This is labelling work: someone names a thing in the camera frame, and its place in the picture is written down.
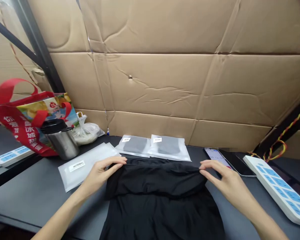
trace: electrical cable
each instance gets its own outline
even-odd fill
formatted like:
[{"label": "electrical cable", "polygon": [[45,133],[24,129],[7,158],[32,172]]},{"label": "electrical cable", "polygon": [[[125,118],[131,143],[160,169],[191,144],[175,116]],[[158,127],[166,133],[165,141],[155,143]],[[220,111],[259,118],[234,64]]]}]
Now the electrical cable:
[{"label": "electrical cable", "polygon": [[[298,114],[298,116],[293,120],[292,123],[290,123],[290,125],[288,127],[286,127],[286,129],[280,134],[280,136],[278,137],[278,139],[275,141],[275,143],[270,147],[270,150],[269,150],[269,156],[268,158],[266,159],[266,154],[263,155],[263,160],[265,162],[269,162],[271,160],[274,160],[274,159],[277,159],[279,157],[281,157],[284,152],[287,150],[288,146],[287,144],[281,140],[281,138],[283,137],[283,135],[297,122],[300,120],[300,113]],[[274,157],[271,157],[272,156],[272,150],[273,150],[273,146],[277,143],[277,142],[280,142],[282,143],[282,146],[283,146],[283,149],[280,151],[280,153]],[[251,154],[251,157],[253,156],[257,156],[258,158],[261,158],[259,157],[257,154],[253,153],[253,152],[248,152]]]}]

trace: frosted plastic bag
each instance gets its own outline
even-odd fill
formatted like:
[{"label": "frosted plastic bag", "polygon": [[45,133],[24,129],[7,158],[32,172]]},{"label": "frosted plastic bag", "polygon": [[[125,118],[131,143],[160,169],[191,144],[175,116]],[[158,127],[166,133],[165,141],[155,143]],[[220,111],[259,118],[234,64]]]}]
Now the frosted plastic bag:
[{"label": "frosted plastic bag", "polygon": [[116,149],[119,153],[130,154],[139,157],[150,157],[148,153],[151,146],[149,138],[123,135]]},{"label": "frosted plastic bag", "polygon": [[150,157],[191,162],[184,138],[151,135]]},{"label": "frosted plastic bag", "polygon": [[66,192],[79,186],[86,179],[95,162],[113,156],[121,155],[111,143],[102,143],[58,167]]},{"label": "frosted plastic bag", "polygon": [[105,134],[95,123],[84,123],[87,115],[77,112],[80,126],[72,130],[72,135],[78,145],[85,145],[94,142],[98,137]]}]

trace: stainless steel thermos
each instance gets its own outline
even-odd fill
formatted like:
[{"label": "stainless steel thermos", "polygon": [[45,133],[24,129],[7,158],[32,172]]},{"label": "stainless steel thermos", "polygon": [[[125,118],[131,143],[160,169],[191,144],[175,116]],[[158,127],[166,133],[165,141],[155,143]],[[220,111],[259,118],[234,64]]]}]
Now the stainless steel thermos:
[{"label": "stainless steel thermos", "polygon": [[45,121],[40,128],[62,160],[69,160],[79,154],[71,129],[62,119]]}]

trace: black thermos lid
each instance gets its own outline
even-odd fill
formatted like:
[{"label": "black thermos lid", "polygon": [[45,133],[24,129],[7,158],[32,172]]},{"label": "black thermos lid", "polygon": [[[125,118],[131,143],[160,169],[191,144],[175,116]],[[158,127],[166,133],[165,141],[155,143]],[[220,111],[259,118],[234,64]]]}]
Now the black thermos lid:
[{"label": "black thermos lid", "polygon": [[44,121],[40,130],[44,134],[51,134],[56,133],[64,130],[70,130],[72,128],[69,128],[64,120],[62,119],[52,119],[48,121]]}]

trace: shopping bag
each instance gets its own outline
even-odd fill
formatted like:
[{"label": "shopping bag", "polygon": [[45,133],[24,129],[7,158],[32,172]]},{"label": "shopping bag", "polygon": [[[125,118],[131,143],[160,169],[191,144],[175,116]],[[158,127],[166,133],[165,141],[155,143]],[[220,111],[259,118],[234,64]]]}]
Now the shopping bag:
[{"label": "shopping bag", "polygon": [[56,156],[53,146],[41,132],[45,120],[63,119],[69,127],[79,121],[67,93],[41,92],[33,85],[31,96],[10,102],[14,87],[24,79],[13,78],[0,85],[0,122],[17,141],[41,156]]}]

